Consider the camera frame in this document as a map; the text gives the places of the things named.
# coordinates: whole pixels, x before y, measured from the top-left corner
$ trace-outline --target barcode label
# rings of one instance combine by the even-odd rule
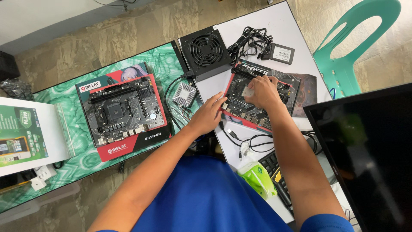
[[[273,58],[281,59],[289,62],[291,51],[286,48],[275,47],[273,51]]]

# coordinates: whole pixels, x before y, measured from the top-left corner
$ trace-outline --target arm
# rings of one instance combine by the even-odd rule
[[[322,213],[346,218],[318,159],[282,103],[277,82],[275,77],[258,76],[249,84],[254,95],[245,100],[264,108],[269,115],[276,157],[288,185],[297,225]]]
[[[208,99],[187,126],[153,152],[127,177],[111,196],[88,232],[131,231],[191,143],[200,135],[215,129],[220,122],[221,112],[216,112],[227,100],[226,97],[219,99],[222,94],[223,92],[220,92]]]

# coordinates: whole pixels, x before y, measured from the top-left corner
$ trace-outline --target green plastic chair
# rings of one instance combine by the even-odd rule
[[[332,27],[328,35],[313,53],[313,57],[332,97],[335,95],[334,99],[362,92],[356,80],[355,72],[353,71],[353,64],[391,27],[399,14],[400,2],[398,0],[364,0],[346,12]],[[330,54],[332,50],[338,46],[358,24],[373,16],[382,18],[382,23],[375,32],[346,56],[331,59]],[[329,43],[320,48],[329,35],[344,23],[346,23],[345,27]]]

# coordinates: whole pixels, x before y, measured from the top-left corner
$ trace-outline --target plastic bag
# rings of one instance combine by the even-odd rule
[[[18,78],[0,82],[0,88],[11,98],[34,101],[31,85]]]
[[[246,164],[237,174],[265,200],[278,194],[267,170],[257,161]]]

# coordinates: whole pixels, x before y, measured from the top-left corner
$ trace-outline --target tiled floor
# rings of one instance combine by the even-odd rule
[[[361,0],[289,0],[311,51],[335,22]],[[395,24],[354,65],[362,91],[412,81],[412,1],[400,0]],[[39,91],[199,29],[267,6],[266,0],[157,0],[119,17],[69,33],[16,56],[21,79]],[[349,53],[378,27],[360,24],[332,53]],[[148,154],[84,179],[80,193],[43,206],[39,212],[2,225],[3,231],[85,231],[123,179]]]

